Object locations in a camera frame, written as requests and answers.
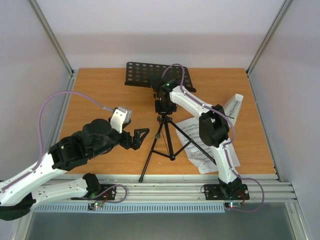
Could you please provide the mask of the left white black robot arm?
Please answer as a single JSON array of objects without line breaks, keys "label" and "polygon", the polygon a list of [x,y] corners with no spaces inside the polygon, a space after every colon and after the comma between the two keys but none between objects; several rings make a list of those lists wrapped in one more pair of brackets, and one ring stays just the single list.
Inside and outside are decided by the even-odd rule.
[{"label": "left white black robot arm", "polygon": [[64,199],[93,200],[101,195],[97,176],[86,173],[82,177],[55,185],[45,185],[54,177],[85,165],[114,147],[137,150],[141,147],[149,128],[134,130],[134,135],[119,133],[105,119],[95,119],[81,131],[62,138],[49,148],[37,169],[32,166],[17,176],[0,183],[0,218],[13,221],[27,215],[36,206]]}]

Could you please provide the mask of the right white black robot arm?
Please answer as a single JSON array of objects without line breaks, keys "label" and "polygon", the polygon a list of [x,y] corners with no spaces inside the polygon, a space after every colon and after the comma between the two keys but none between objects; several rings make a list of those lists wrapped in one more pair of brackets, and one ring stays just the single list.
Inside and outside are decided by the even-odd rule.
[{"label": "right white black robot arm", "polygon": [[229,137],[231,121],[226,117],[224,108],[210,105],[194,96],[176,79],[165,82],[161,77],[150,81],[150,86],[165,109],[179,105],[198,119],[198,132],[201,141],[210,147],[218,169],[221,194],[225,198],[234,197],[242,184],[234,166]]}]

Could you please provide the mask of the white metronome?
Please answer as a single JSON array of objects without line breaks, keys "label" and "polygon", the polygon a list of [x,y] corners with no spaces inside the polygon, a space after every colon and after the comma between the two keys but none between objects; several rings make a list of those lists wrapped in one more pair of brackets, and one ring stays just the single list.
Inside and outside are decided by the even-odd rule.
[{"label": "white metronome", "polygon": [[236,125],[243,99],[244,96],[237,93],[231,97],[223,107],[226,117],[230,120],[233,126]]}]

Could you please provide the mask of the black music stand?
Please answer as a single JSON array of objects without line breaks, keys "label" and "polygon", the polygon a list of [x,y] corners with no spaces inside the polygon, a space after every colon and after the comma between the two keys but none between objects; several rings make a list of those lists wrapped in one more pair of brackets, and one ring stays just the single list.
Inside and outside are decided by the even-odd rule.
[{"label": "black music stand", "polygon": [[[124,84],[127,86],[152,88],[155,100],[160,100],[164,106],[171,106],[174,103],[171,102],[169,98],[169,87],[177,87],[181,82],[178,78],[184,79],[185,77],[181,76],[178,70],[174,70],[173,67],[169,65],[128,62],[126,64],[126,79]],[[193,145],[204,154],[204,156],[212,161],[213,164],[216,164],[214,158],[210,156],[204,148],[197,144],[193,138],[189,137],[179,126],[177,126],[170,115],[158,115],[157,121],[159,122],[159,128],[155,134],[154,141],[138,180],[140,183],[143,182],[152,154],[157,154],[174,161],[183,150],[189,145]],[[174,152],[173,149],[169,125],[172,125],[187,139],[187,142],[183,143],[182,147],[177,152]],[[167,154],[155,150],[156,143],[160,137],[163,137],[168,152]]]}]

